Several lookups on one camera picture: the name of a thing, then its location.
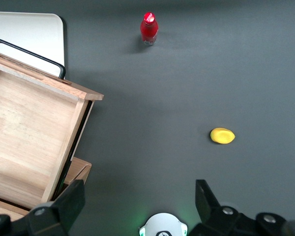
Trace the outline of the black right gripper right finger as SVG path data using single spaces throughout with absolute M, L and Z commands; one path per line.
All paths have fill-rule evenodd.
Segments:
M 295 220 L 270 212 L 249 218 L 221 205 L 204 179 L 196 180 L 195 205 L 201 222 L 188 233 L 190 236 L 295 236 Z

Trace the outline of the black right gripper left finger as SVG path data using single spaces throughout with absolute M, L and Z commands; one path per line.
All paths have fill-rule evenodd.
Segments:
M 67 236 L 85 206 L 85 183 L 76 179 L 51 203 L 37 205 L 11 221 L 0 214 L 0 236 Z

